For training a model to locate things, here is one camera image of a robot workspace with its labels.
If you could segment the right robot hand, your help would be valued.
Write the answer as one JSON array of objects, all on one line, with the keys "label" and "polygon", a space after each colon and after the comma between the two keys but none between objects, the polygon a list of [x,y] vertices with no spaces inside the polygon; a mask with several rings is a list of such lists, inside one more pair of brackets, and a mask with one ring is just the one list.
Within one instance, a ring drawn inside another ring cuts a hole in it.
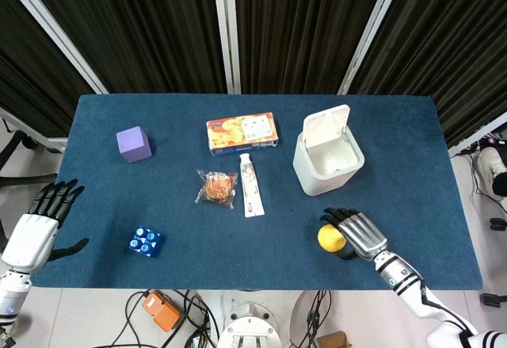
[{"label": "right robot hand", "polygon": [[367,215],[354,208],[325,208],[320,220],[345,241],[343,247],[331,251],[342,260],[361,258],[372,262],[387,249],[387,237]]}]

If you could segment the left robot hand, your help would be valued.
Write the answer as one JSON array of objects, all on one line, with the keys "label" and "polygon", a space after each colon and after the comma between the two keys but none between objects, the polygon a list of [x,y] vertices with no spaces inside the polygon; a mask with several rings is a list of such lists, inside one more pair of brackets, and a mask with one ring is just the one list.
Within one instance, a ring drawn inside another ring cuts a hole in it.
[{"label": "left robot hand", "polygon": [[36,273],[47,262],[77,254],[89,243],[90,239],[85,237],[70,247],[54,247],[60,229],[84,189],[72,179],[50,183],[40,190],[11,236],[7,238],[1,234],[1,259],[9,270]]}]

